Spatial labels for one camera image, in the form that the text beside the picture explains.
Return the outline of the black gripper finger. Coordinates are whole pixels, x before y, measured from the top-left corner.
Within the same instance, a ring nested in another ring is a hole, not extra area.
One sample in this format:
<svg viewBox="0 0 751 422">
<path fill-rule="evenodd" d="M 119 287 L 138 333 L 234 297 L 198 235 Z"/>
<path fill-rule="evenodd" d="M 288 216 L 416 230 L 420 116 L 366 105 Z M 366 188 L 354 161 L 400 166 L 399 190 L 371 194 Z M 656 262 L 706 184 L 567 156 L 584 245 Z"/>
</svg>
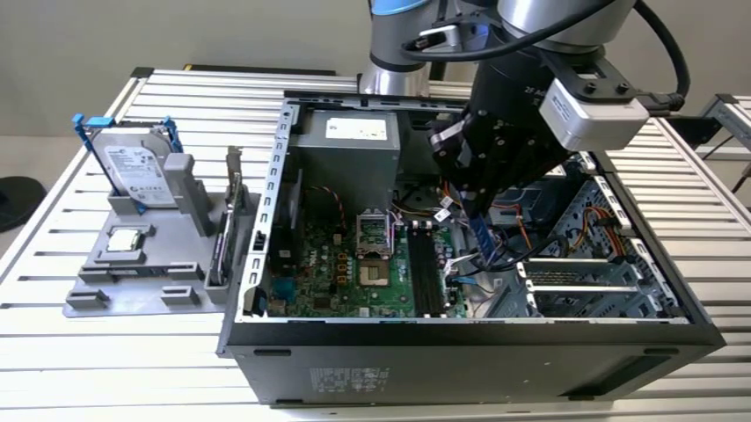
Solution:
<svg viewBox="0 0 751 422">
<path fill-rule="evenodd" d="M 462 112 L 452 122 L 435 120 L 430 132 L 434 160 L 459 192 L 467 215 L 482 215 L 490 207 L 496 123 L 487 112 Z"/>
<path fill-rule="evenodd" d="M 494 133 L 491 157 L 483 175 L 483 210 L 491 207 L 498 193 L 524 187 L 567 160 L 551 131 L 524 127 L 500 127 Z"/>
</svg>

